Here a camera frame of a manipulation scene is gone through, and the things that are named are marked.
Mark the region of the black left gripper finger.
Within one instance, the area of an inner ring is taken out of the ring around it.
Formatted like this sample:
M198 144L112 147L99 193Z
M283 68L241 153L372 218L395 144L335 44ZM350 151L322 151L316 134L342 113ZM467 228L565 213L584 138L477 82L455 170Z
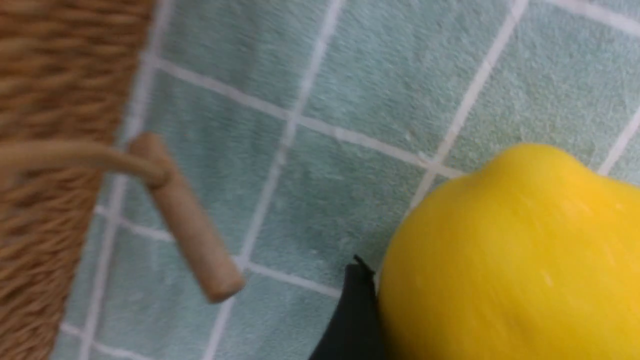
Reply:
M311 360L384 360L375 272L358 255L345 267L342 293Z

